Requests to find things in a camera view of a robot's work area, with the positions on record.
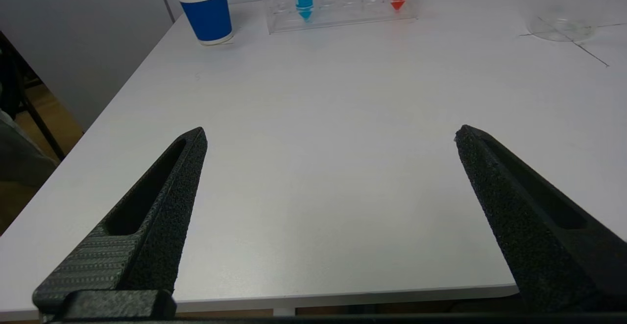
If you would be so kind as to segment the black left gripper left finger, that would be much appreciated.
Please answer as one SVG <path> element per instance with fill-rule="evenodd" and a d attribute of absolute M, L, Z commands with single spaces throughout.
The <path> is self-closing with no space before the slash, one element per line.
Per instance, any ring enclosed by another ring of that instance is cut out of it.
<path fill-rule="evenodd" d="M 172 293 L 207 149 L 201 127 L 172 142 L 34 290 L 41 322 L 174 318 Z"/>

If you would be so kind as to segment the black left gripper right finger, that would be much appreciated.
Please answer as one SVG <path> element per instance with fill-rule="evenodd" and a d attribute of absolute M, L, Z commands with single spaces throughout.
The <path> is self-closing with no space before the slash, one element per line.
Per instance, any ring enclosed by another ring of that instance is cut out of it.
<path fill-rule="evenodd" d="M 497 139 L 455 143 L 523 300 L 533 311 L 626 311 L 627 246 Z"/>

